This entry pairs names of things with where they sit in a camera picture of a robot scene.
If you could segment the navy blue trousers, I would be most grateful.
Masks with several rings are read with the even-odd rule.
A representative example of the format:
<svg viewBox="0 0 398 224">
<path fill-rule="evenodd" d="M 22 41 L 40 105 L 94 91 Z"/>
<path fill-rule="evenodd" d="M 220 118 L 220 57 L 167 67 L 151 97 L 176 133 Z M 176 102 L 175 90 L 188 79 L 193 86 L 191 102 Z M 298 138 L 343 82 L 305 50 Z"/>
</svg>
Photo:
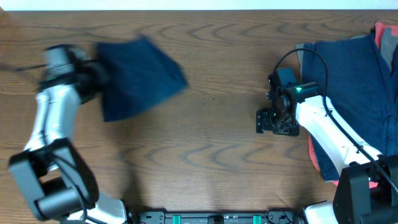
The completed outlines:
<svg viewBox="0 0 398 224">
<path fill-rule="evenodd" d="M 146 36 L 100 42 L 96 56 L 110 78 L 102 96 L 105 122 L 139 115 L 188 86 L 181 66 Z"/>
</svg>

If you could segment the navy blue folded shirt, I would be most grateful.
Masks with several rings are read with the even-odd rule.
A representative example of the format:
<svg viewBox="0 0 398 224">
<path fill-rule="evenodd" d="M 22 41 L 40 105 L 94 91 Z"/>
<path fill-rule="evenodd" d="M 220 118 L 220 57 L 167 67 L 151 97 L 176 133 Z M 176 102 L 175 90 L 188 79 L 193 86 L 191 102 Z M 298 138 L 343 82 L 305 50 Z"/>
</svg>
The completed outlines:
<svg viewBox="0 0 398 224">
<path fill-rule="evenodd" d="M 302 82 L 326 90 L 335 110 L 368 144 L 383 155 L 397 154 L 397 67 L 370 76 L 331 74 L 314 50 L 303 53 Z"/>
</svg>

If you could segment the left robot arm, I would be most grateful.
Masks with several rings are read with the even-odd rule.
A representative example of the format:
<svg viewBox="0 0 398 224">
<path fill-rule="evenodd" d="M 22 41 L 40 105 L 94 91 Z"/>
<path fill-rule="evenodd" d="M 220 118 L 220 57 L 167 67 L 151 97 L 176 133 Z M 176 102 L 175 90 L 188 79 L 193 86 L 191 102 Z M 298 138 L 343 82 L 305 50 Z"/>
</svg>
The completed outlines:
<svg viewBox="0 0 398 224">
<path fill-rule="evenodd" d="M 75 45 L 48 47 L 44 56 L 34 128 L 24 150 L 10 158 L 9 172 L 39 221 L 130 223 L 124 202 L 99 191 L 72 144 L 76 114 L 103 91 L 106 72 Z"/>
</svg>

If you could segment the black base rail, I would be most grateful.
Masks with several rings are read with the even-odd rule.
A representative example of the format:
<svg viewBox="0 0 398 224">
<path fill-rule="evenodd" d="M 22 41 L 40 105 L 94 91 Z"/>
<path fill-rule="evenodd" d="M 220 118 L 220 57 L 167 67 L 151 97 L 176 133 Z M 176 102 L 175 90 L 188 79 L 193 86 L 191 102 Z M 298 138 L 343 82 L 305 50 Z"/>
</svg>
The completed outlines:
<svg viewBox="0 0 398 224">
<path fill-rule="evenodd" d="M 265 212 L 166 212 L 148 211 L 130 215 L 135 224 L 305 224 L 301 212 L 270 209 Z"/>
</svg>

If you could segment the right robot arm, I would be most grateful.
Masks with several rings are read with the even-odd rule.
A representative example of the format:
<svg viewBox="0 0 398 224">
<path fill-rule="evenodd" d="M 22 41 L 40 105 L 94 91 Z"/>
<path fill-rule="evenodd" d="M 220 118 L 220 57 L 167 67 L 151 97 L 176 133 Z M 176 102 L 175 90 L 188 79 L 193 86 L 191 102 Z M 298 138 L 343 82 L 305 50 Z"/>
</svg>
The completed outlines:
<svg viewBox="0 0 398 224">
<path fill-rule="evenodd" d="M 397 223 L 397 156 L 366 143 L 317 84 L 299 84 L 291 68 L 274 70 L 268 81 L 272 106 L 257 111 L 257 133 L 298 136 L 304 127 L 340 176 L 333 201 L 305 207 L 294 223 Z"/>
</svg>

